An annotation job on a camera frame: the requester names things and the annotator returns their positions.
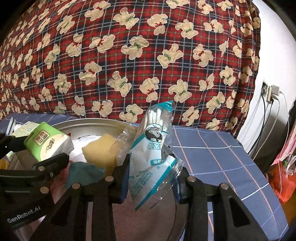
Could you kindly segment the teal blue cloth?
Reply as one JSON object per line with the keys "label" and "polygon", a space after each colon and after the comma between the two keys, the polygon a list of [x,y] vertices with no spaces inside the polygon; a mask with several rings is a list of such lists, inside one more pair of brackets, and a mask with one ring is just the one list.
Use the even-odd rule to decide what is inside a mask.
{"label": "teal blue cloth", "polygon": [[66,181],[66,189],[72,184],[79,183],[82,186],[87,186],[92,183],[97,183],[105,176],[105,169],[85,162],[72,162],[69,167],[69,174]]}

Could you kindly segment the green white tissue pack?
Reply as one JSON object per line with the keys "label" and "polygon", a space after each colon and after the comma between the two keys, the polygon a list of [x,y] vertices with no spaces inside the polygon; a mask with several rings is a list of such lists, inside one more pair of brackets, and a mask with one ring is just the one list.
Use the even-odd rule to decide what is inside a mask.
{"label": "green white tissue pack", "polygon": [[69,155],[74,150],[70,136],[46,122],[39,124],[23,143],[38,162],[61,153]]}

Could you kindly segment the yellow sponge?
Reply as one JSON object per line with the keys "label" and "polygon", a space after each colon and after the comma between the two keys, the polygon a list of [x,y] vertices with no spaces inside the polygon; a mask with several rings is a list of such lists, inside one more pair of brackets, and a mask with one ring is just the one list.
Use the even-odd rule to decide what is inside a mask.
{"label": "yellow sponge", "polygon": [[117,166],[117,150],[111,147],[116,139],[109,134],[102,135],[98,140],[90,142],[82,148],[82,154],[87,163],[104,169],[104,176],[109,176]]}

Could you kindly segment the cotton swab plastic bag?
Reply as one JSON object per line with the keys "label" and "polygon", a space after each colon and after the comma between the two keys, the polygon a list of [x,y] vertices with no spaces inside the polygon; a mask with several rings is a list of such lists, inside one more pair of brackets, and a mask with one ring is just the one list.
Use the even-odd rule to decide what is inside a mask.
{"label": "cotton swab plastic bag", "polygon": [[133,208],[153,208],[171,189],[183,162],[172,151],[175,102],[147,109],[129,152],[128,190]]}

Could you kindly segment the white sponge block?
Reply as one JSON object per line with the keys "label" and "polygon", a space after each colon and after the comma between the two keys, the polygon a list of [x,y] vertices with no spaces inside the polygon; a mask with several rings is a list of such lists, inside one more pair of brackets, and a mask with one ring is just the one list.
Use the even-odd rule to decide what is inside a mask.
{"label": "white sponge block", "polygon": [[11,118],[8,124],[8,127],[6,129],[7,136],[10,136],[14,132],[15,125],[16,125],[16,120],[14,118]]}

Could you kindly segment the clear bag with cotton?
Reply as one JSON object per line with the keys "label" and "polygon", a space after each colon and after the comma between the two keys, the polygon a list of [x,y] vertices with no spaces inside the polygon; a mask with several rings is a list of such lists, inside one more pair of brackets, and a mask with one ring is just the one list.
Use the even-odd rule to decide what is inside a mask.
{"label": "clear bag with cotton", "polygon": [[112,150],[115,152],[117,166],[121,166],[124,163],[126,155],[130,153],[136,133],[136,126],[127,126],[123,129],[121,134],[117,137],[115,143],[112,145]]}

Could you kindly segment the orange plastic bag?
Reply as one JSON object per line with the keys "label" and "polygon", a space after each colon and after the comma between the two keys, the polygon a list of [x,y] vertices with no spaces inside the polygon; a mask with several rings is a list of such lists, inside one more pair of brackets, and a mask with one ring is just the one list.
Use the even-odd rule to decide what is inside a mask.
{"label": "orange plastic bag", "polygon": [[268,182],[283,205],[289,201],[295,191],[295,173],[287,171],[282,162],[278,162],[273,167],[273,170],[267,173]]}

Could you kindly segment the yellow patterned tissue box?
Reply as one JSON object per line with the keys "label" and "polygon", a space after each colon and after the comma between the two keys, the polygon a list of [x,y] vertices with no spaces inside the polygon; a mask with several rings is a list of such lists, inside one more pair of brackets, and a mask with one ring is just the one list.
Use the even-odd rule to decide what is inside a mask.
{"label": "yellow patterned tissue box", "polygon": [[38,123],[32,121],[27,121],[23,125],[16,124],[11,135],[15,137],[28,136],[36,127],[38,127],[38,125]]}

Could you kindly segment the blue checked tablecloth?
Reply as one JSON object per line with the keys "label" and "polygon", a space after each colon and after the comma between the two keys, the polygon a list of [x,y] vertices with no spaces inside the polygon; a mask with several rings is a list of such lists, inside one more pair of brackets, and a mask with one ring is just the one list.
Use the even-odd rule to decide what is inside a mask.
{"label": "blue checked tablecloth", "polygon": [[[126,123],[102,118],[75,119],[66,115],[14,113],[1,122],[5,132],[10,119],[18,124],[46,122],[70,133],[76,140],[84,136],[109,133],[118,136]],[[288,223],[276,197],[260,169],[228,132],[174,126],[173,152],[188,172],[204,183],[227,183],[254,216],[269,240],[285,240]]]}

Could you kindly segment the round silver metal tin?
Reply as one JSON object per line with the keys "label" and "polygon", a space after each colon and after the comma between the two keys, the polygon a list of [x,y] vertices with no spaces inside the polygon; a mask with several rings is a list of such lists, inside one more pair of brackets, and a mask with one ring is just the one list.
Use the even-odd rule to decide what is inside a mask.
{"label": "round silver metal tin", "polygon": [[[51,182],[50,191],[51,191],[51,194],[52,194],[52,197],[53,197],[53,200],[54,200],[55,204],[64,195],[64,193],[67,191],[65,185],[66,185],[67,177],[68,177],[68,174],[69,174],[69,167],[70,167],[71,163],[72,162],[85,162],[85,163],[87,163],[86,160],[85,160],[84,155],[82,154],[82,148],[84,146],[86,146],[87,144],[89,144],[90,142],[98,140],[102,135],[109,134],[109,133],[105,132],[100,136],[90,135],[90,136],[84,136],[82,138],[78,138],[78,139],[74,140],[74,139],[72,139],[70,133],[66,133],[66,132],[60,130],[59,128],[56,128],[56,129],[63,132],[64,134],[67,134],[68,136],[70,136],[70,138],[72,140],[72,143],[74,145],[74,150],[69,154],[69,164],[68,164],[68,166],[65,169],[63,169],[60,172],[59,175],[55,176],[53,178],[53,181]],[[24,143],[23,143],[24,140],[26,139],[26,137],[27,136],[24,136],[24,137],[7,136],[7,137],[5,137],[1,141],[1,155],[5,155],[5,154],[7,154],[8,152],[11,152],[11,151],[12,152],[19,152],[19,151],[27,150]],[[41,220],[41,222],[44,220],[45,217],[46,217],[46,215],[39,218]],[[17,239],[17,236],[15,235],[15,230],[12,230],[12,229],[8,228],[7,226],[4,226],[4,224],[1,224],[1,240],[16,240],[16,239]]]}

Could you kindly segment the pink white hanging bag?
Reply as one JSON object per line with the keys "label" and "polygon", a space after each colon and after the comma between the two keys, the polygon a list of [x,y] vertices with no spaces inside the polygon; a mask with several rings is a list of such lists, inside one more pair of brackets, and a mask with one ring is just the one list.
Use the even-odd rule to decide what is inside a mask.
{"label": "pink white hanging bag", "polygon": [[277,164],[279,161],[284,161],[285,158],[290,156],[294,150],[295,150],[295,142],[296,142],[296,137],[295,137],[295,128],[293,131],[291,131],[288,140],[286,144],[284,145],[283,149],[280,151],[280,153],[276,156],[276,159],[272,163],[272,165]]}

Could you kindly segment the red plaid teddy bear blanket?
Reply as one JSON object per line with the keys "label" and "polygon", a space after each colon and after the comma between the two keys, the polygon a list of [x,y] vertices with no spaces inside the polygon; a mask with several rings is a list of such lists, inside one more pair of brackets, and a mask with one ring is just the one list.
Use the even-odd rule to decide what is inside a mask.
{"label": "red plaid teddy bear blanket", "polygon": [[49,113],[237,136],[259,66],[253,1],[1,1],[1,118]]}

